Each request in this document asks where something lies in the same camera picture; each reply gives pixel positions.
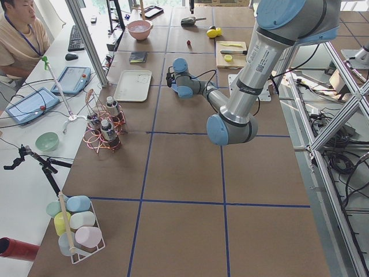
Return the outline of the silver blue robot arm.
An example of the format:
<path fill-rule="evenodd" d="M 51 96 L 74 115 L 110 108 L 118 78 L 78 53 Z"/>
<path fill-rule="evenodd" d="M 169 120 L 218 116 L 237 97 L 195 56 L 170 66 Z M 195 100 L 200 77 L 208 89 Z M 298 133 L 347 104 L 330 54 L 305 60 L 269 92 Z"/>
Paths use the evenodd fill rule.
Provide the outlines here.
<path fill-rule="evenodd" d="M 183 58 L 174 60 L 168 69 L 167 85 L 174 86 L 180 98 L 202 95 L 216 110 L 206 123 L 213 144 L 248 142 L 258 131 L 250 110 L 283 51 L 333 40 L 338 33 L 340 8 L 340 1 L 260 1 L 246 64 L 232 83 L 230 97 L 211 81 L 192 76 Z"/>

